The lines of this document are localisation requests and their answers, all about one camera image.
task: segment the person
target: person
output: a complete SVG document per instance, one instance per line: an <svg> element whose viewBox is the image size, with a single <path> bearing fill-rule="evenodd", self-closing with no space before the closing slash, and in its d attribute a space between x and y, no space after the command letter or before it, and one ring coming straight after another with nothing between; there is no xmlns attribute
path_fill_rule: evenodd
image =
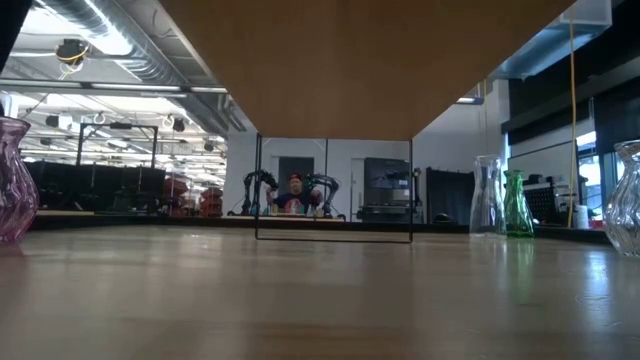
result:
<svg viewBox="0 0 640 360"><path fill-rule="evenodd" d="M285 214L303 214L307 202L310 200L311 206L318 206L321 202L322 194L318 190L312 190L310 199L305 199L302 191L304 189L302 176L292 174L289 176L289 192L273 199L271 188L267 188L267 202L278 206L280 212Z"/></svg>

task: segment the dark doorway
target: dark doorway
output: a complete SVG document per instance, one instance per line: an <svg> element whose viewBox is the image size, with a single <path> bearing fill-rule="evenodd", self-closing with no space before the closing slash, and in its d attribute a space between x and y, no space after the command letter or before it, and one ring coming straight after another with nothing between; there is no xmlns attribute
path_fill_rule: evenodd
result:
<svg viewBox="0 0 640 360"><path fill-rule="evenodd" d="M278 164L278 195L289 192L289 176L300 174L304 177L313 174L313 158L304 157L281 157Z"/></svg>

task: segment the clear glass vase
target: clear glass vase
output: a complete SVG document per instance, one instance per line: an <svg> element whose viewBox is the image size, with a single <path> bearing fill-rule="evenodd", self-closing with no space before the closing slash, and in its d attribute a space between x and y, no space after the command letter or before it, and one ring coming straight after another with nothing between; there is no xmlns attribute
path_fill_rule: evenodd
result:
<svg viewBox="0 0 640 360"><path fill-rule="evenodd" d="M500 191L500 157L478 156L475 165L476 186L471 202L469 234L473 237L504 238L506 230Z"/></svg>
<svg viewBox="0 0 640 360"><path fill-rule="evenodd" d="M30 127L0 117L0 243L19 241L36 216L38 192L18 152Z"/></svg>
<svg viewBox="0 0 640 360"><path fill-rule="evenodd" d="M604 213L607 237L625 256L640 257L640 140L615 145L624 173Z"/></svg>
<svg viewBox="0 0 640 360"><path fill-rule="evenodd" d="M522 188L522 171L507 170L507 194L504 196L504 213L507 237L533 238L533 219Z"/></svg>

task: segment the purple glass vase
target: purple glass vase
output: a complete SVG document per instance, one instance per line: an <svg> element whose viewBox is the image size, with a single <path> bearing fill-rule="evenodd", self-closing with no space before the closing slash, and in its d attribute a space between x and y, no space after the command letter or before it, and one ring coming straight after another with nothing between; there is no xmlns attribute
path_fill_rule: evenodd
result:
<svg viewBox="0 0 640 360"><path fill-rule="evenodd" d="M20 241L38 209L38 192L18 145L29 123L0 117L0 243Z"/></svg>

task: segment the green glass vase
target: green glass vase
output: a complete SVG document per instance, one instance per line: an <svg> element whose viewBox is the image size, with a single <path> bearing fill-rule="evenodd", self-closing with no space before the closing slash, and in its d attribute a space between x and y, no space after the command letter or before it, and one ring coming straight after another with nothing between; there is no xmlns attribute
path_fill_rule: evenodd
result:
<svg viewBox="0 0 640 360"><path fill-rule="evenodd" d="M533 238L533 219L522 189L522 171L507 170L507 195L504 197L504 213L507 237Z"/></svg>

